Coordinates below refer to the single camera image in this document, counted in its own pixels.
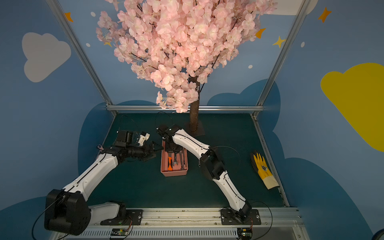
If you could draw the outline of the orange handled adjustable wrench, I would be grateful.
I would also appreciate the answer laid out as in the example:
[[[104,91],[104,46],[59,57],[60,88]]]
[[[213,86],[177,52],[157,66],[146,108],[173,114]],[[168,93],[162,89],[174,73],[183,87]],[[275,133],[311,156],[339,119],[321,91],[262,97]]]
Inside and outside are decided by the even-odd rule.
[[[173,158],[170,154],[168,154],[168,171],[173,171]]]

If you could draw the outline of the pink plastic storage box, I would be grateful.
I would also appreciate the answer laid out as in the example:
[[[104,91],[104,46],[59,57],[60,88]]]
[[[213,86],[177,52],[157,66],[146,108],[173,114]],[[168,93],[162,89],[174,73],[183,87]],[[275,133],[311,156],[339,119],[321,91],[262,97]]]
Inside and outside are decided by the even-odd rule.
[[[161,152],[161,173],[165,177],[176,177],[184,176],[188,172],[188,156],[187,150],[180,147],[180,152],[178,154],[167,153],[163,149]],[[172,155],[173,158],[173,171],[168,171],[168,154]]]

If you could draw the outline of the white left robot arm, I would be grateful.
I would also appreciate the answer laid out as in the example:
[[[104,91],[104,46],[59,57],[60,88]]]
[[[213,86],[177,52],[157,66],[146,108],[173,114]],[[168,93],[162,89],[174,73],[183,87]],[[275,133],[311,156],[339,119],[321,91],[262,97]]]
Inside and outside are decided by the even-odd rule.
[[[147,161],[156,156],[155,143],[141,146],[118,144],[100,152],[97,159],[75,180],[46,197],[44,227],[46,230],[78,236],[89,225],[121,225],[129,215],[122,202],[110,201],[89,206],[87,201],[99,183],[127,158]]]

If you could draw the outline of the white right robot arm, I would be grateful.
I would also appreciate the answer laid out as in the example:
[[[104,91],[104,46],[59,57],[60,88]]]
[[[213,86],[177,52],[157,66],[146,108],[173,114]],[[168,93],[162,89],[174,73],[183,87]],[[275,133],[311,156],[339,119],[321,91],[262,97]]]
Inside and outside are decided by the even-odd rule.
[[[232,212],[241,221],[245,221],[252,210],[249,201],[243,197],[232,182],[220,154],[211,146],[204,144],[178,125],[160,126],[157,133],[172,147],[180,146],[192,153],[200,163],[203,175],[217,184],[227,198]]]

